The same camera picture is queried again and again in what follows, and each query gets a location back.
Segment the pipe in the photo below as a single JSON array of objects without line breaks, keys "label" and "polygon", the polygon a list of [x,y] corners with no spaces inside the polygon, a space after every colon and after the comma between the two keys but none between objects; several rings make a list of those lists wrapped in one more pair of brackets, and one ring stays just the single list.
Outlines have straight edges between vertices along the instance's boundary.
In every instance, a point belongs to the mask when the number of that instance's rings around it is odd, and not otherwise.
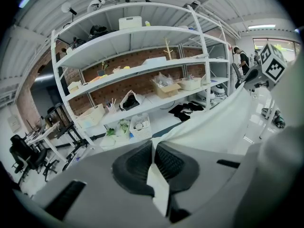
[{"label": "pipe", "polygon": [[[201,11],[199,12],[199,14],[204,15],[204,16],[210,18],[210,19],[214,19],[214,18],[211,18],[209,15],[207,15],[207,14],[201,12]],[[226,32],[229,32],[232,35],[233,38],[239,39],[238,33],[236,31],[234,31],[234,29],[231,28],[229,25],[226,26],[226,25],[223,24],[222,27],[225,28]]]},{"label": "pipe", "polygon": [[[209,19],[215,20],[214,18],[211,18],[209,15],[203,13],[203,12],[198,12],[200,15],[203,15]],[[232,38],[235,39],[239,39],[237,34],[234,34],[233,31],[229,30],[230,28],[228,28],[227,26],[222,25],[222,27],[225,29],[226,33],[229,34],[229,36],[231,36]]]},{"label": "pipe", "polygon": [[225,0],[225,1],[232,7],[232,9],[235,11],[235,13],[243,20],[242,24],[244,25],[245,29],[247,31],[249,31],[249,29],[247,28],[247,26],[244,24],[245,20],[244,20],[243,16],[238,11],[238,9],[234,6],[233,2],[231,0]]},{"label": "pipe", "polygon": [[212,15],[214,18],[218,19],[223,25],[225,25],[225,27],[229,28],[229,31],[233,34],[236,35],[236,37],[238,39],[241,39],[241,36],[229,25],[227,24],[223,19],[221,19],[219,16],[217,16],[216,14],[214,14],[214,12],[211,12],[209,9],[205,8],[205,7],[201,7],[201,9],[205,10],[208,14]]}]

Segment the window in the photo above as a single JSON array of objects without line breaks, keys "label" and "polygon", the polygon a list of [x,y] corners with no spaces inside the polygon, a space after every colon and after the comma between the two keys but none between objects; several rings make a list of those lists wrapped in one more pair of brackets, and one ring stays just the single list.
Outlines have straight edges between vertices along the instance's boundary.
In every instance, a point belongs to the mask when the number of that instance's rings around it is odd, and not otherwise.
[{"label": "window", "polygon": [[300,53],[301,45],[295,42],[294,47],[295,47],[295,55],[297,56]]},{"label": "window", "polygon": [[295,46],[292,41],[279,39],[268,39],[268,41],[282,52],[287,62],[295,59]]},{"label": "window", "polygon": [[287,62],[293,61],[300,52],[301,45],[290,40],[255,38],[253,39],[255,50],[260,51],[267,42],[279,49]]},{"label": "window", "polygon": [[253,39],[255,50],[260,51],[267,43],[267,39]]}]

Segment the person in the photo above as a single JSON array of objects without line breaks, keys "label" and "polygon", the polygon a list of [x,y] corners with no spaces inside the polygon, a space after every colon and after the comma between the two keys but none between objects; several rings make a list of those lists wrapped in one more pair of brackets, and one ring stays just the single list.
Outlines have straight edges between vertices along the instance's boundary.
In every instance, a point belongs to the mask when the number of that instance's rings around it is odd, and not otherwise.
[{"label": "person", "polygon": [[259,65],[261,65],[260,59],[261,59],[261,57],[260,57],[260,55],[258,54],[258,51],[255,50],[254,61],[255,61],[256,63],[258,63]]},{"label": "person", "polygon": [[241,57],[240,66],[242,67],[243,74],[246,75],[246,73],[249,71],[249,58],[247,57],[246,53],[238,47],[235,47],[233,51],[235,54],[240,55]]}]

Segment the brick wall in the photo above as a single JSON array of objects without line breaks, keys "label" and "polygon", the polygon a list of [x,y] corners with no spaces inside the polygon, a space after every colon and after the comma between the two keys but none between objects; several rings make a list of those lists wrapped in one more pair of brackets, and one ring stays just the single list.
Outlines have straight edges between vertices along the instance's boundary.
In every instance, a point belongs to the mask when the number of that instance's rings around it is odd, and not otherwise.
[{"label": "brick wall", "polygon": [[[169,56],[167,53],[163,51],[163,48],[160,49],[152,49],[152,50],[145,50],[141,52],[134,52],[130,53],[128,55],[120,56],[113,58],[111,60],[106,61],[105,63],[108,65],[108,67],[105,69],[106,74],[112,74],[112,70],[114,68],[117,68],[120,66],[123,68],[124,66],[129,67],[136,67],[141,65],[144,60],[148,58],[154,58],[154,57],[166,57],[167,60],[169,60]],[[186,57],[191,57],[197,54],[201,54],[202,51],[200,49],[185,49],[184,50]],[[179,54],[177,49],[174,49],[171,53],[172,59],[178,59]],[[194,76],[203,77],[205,75],[205,67],[204,65],[192,65],[188,66],[188,74],[192,74]],[[93,66],[83,72],[84,78],[86,82],[91,81],[95,77],[97,77],[97,71],[102,70],[102,65],[98,64],[96,66]],[[182,78],[182,68],[181,67],[175,67],[175,68],[169,68],[164,69],[161,71],[151,72],[144,75],[132,77],[111,85],[108,85],[106,87],[103,87],[99,90],[96,90],[91,93],[92,99],[94,100],[94,103],[96,105],[103,104],[105,105],[106,101],[108,99],[116,98],[116,102],[120,102],[123,97],[127,94],[128,91],[133,90],[135,93],[138,94],[147,94],[153,92],[153,87],[151,84],[151,79],[158,75],[158,73],[161,72],[164,75],[171,75],[174,79]],[[69,72],[71,74],[74,74],[75,78],[67,76],[69,83],[72,81],[77,81],[78,75],[75,74],[73,71]],[[80,115],[87,109],[89,109],[91,106],[88,97],[86,95],[82,95],[80,97],[74,98],[69,101],[70,106],[74,112],[75,115]]]},{"label": "brick wall", "polygon": [[[62,42],[58,43],[58,45],[56,46],[56,53],[59,52],[61,58],[64,56],[61,52],[61,48],[63,47],[66,47],[66,44]],[[164,53],[163,50],[164,50],[163,48],[145,50],[145,51],[134,52],[124,56],[113,58],[105,62],[106,64],[108,64],[108,68],[106,68],[105,73],[108,75],[112,74],[112,70],[114,68],[117,68],[118,66],[121,66],[121,68],[123,68],[124,66],[129,66],[129,67],[139,66],[144,62],[144,60],[148,58],[166,57],[167,60],[169,60],[168,54]],[[201,54],[202,51],[199,49],[185,49],[184,53],[186,57],[190,57],[197,54]],[[177,49],[174,49],[173,52],[171,52],[171,56],[172,59],[179,58]],[[35,106],[33,97],[31,95],[30,88],[32,87],[35,78],[38,75],[37,74],[38,69],[43,64],[47,64],[50,60],[51,60],[51,53],[49,49],[45,52],[45,54],[41,57],[41,59],[34,65],[33,69],[31,70],[30,74],[28,75],[28,78],[26,79],[22,87],[22,90],[17,100],[17,106],[20,115],[22,117],[22,120],[25,123],[26,120],[28,120],[32,126],[39,124],[40,116]],[[101,66],[102,65],[99,64],[85,70],[83,72],[85,81],[89,82],[95,77],[97,77],[97,71],[101,70]],[[192,65],[192,66],[188,66],[187,69],[188,69],[188,74],[193,74],[194,76],[199,76],[199,77],[205,75],[204,65]],[[153,92],[153,87],[150,82],[150,79],[158,75],[159,72],[161,72],[164,75],[170,74],[174,79],[182,78],[181,67],[169,68],[161,71],[144,74],[141,76],[132,77],[130,79],[126,79],[118,83],[111,84],[109,86],[103,87],[99,90],[92,92],[91,96],[95,104],[103,103],[105,105],[106,100],[110,98],[116,98],[116,102],[119,103],[129,90],[133,90],[134,92],[142,95]],[[65,73],[65,79],[67,85],[69,85],[73,81],[79,81],[80,75],[78,70],[69,68]],[[72,100],[69,101],[69,103],[75,115],[81,115],[83,112],[85,112],[90,107],[92,107],[87,95],[81,95],[79,97],[73,98]]]},{"label": "brick wall", "polygon": [[[63,47],[66,47],[66,44],[63,42],[59,42],[56,46],[56,53],[59,52],[61,57],[63,56],[61,52],[61,48]],[[32,87],[36,77],[38,76],[38,69],[43,64],[45,65],[48,64],[50,60],[52,60],[52,58],[51,58],[51,50],[49,48],[32,68],[31,72],[29,73],[27,79],[24,82],[24,85],[22,86],[22,89],[17,99],[18,110],[28,130],[31,129],[30,126],[27,124],[26,120],[29,121],[31,126],[38,125],[40,122],[40,115],[34,103],[30,88]]]}]

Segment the cardboard box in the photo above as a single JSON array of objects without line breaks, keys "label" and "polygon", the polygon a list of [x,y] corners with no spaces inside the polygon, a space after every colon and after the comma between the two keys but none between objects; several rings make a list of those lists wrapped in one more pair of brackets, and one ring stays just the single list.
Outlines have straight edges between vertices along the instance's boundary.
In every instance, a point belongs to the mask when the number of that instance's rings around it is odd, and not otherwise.
[{"label": "cardboard box", "polygon": [[154,91],[161,99],[177,95],[178,93],[177,90],[181,88],[179,84],[173,84],[173,85],[165,86],[163,88],[159,88],[157,84],[154,82],[152,82],[152,84]]}]

